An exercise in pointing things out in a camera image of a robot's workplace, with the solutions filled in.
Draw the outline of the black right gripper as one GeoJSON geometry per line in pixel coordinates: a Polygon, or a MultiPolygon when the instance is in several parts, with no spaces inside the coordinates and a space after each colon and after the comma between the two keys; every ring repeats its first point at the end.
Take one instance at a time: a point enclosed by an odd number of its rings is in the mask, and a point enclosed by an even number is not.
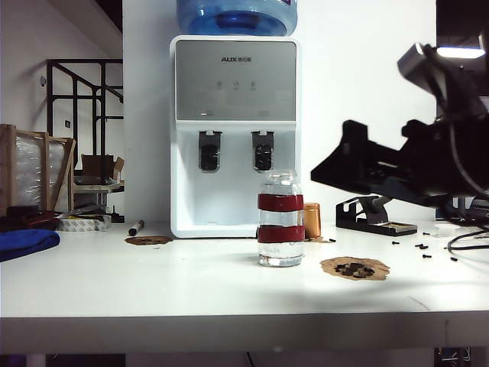
{"type": "Polygon", "coordinates": [[[361,195],[377,194],[420,206],[444,206],[451,196],[472,195],[472,120],[443,120],[431,125],[411,120],[403,127],[399,151],[368,137],[368,127],[342,124],[342,147],[311,170],[311,180],[361,195]],[[399,163],[405,180],[395,168],[399,163]]]}

